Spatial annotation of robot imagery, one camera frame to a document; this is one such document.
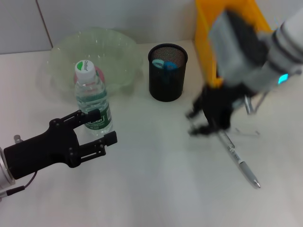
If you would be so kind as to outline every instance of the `yellow container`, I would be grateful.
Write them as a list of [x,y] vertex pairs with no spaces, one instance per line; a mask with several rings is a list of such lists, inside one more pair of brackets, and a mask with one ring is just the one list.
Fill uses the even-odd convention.
[[224,9],[231,9],[254,25],[256,31],[270,31],[270,27],[254,0],[196,0],[196,7],[198,11],[195,35],[196,49],[206,82],[212,87],[219,87],[223,79],[216,75],[215,55],[207,37],[216,18]]

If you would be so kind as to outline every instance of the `black mesh pen holder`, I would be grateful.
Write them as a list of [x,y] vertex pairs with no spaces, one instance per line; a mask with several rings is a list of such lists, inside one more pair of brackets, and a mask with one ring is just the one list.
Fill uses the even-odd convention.
[[150,63],[150,94],[162,102],[178,99],[183,90],[188,56],[175,44],[160,44],[148,54]]

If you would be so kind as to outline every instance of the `plastic bottle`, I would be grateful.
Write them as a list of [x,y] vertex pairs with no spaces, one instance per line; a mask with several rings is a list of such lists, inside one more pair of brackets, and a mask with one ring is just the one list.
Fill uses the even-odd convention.
[[96,74],[95,66],[91,61],[82,60],[75,65],[77,82],[75,96],[78,107],[84,113],[99,109],[101,119],[96,122],[85,124],[88,131],[93,135],[102,135],[112,128],[112,118],[107,100],[105,84]]

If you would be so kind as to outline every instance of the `silver pen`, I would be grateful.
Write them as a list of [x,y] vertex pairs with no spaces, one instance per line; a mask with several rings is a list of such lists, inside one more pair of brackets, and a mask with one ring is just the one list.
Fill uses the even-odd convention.
[[235,145],[232,143],[231,139],[228,137],[225,131],[220,130],[218,132],[218,137],[220,141],[223,143],[223,145],[228,149],[228,151],[231,153],[231,155],[237,160],[239,167],[243,171],[243,173],[247,176],[250,182],[252,182],[255,186],[258,188],[261,188],[256,176],[253,174],[253,172],[250,170],[246,162],[244,162],[239,155],[235,151]]

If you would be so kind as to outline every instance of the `white bottle cap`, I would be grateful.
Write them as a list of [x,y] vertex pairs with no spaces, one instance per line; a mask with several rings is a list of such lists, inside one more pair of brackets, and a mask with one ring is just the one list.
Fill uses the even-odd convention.
[[82,60],[75,65],[75,71],[78,80],[86,81],[94,78],[96,71],[94,63],[88,60]]

